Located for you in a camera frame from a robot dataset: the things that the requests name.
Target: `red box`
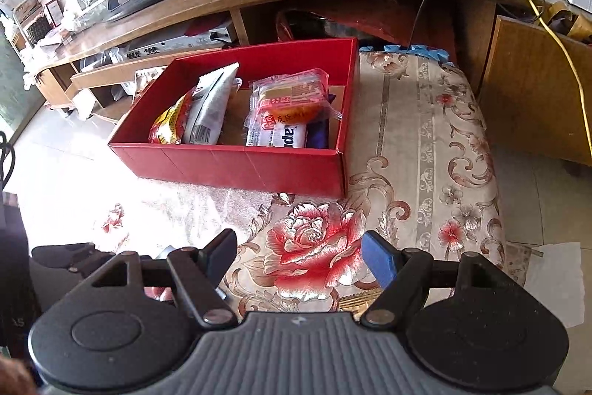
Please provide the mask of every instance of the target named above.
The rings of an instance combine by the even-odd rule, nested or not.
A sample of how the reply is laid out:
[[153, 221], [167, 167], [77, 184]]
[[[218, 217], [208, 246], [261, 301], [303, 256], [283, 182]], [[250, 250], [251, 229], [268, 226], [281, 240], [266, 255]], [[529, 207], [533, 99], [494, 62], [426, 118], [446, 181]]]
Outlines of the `red box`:
[[[334, 149], [246, 147], [239, 145], [150, 144], [155, 119], [195, 86], [198, 78], [240, 63], [243, 88], [274, 74], [321, 68], [329, 86], [343, 86]], [[279, 42], [175, 59], [146, 90], [111, 137], [109, 146], [140, 177], [265, 192], [342, 198], [344, 159], [352, 95], [359, 79], [356, 39]]]

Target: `wooden cabinet door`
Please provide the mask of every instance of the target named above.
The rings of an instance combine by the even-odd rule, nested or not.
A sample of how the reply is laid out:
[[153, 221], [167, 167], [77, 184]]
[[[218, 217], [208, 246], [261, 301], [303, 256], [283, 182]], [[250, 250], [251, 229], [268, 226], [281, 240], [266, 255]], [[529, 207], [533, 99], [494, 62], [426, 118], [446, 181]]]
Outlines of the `wooden cabinet door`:
[[61, 83], [49, 69], [41, 72], [37, 88], [51, 106], [58, 107], [72, 104], [72, 101], [70, 101], [64, 92]]
[[[560, 38], [578, 70], [592, 123], [592, 48]], [[479, 104], [490, 141], [592, 165], [577, 82], [542, 27], [497, 18]]]

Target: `paper on floor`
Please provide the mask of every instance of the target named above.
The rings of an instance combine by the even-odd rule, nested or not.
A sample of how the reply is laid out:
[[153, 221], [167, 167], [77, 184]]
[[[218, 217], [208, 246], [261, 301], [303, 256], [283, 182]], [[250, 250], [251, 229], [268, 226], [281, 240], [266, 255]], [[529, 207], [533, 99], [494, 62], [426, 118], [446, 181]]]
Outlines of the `paper on floor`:
[[579, 243], [546, 244], [532, 256], [524, 288], [566, 328], [584, 323], [584, 279]]

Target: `gray ribbed surface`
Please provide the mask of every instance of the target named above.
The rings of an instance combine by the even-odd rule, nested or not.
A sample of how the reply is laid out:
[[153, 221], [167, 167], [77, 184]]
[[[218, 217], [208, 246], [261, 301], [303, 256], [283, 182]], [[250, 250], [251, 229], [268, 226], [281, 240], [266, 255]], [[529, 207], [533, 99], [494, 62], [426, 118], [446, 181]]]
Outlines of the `gray ribbed surface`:
[[[61, 392], [50, 390], [48, 395]], [[137, 395], [423, 395], [467, 393], [429, 376], [394, 335], [348, 313], [251, 313], [237, 329], [206, 334], [173, 375]], [[551, 388], [532, 391], [550, 395]]]

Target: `barcode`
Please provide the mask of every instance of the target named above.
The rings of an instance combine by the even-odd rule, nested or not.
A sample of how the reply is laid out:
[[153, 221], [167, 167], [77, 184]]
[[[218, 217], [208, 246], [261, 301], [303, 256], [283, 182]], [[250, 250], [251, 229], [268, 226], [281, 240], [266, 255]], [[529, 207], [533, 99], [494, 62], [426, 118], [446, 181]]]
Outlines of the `barcode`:
[[204, 126], [203, 124], [198, 124], [194, 128], [194, 139], [197, 143], [209, 143], [209, 127]]

